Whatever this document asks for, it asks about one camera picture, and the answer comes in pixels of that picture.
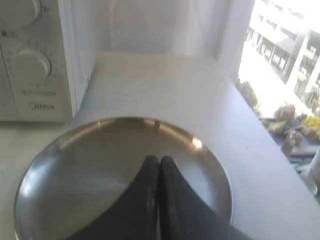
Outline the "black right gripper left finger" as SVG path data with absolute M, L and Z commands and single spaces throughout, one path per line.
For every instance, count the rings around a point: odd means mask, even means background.
M 160 163 L 148 155 L 124 193 L 69 240 L 156 240 Z

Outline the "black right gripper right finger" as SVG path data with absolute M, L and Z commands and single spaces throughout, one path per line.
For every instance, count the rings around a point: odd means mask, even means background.
M 161 159 L 158 178 L 162 240 L 249 240 L 201 200 L 170 156 Z

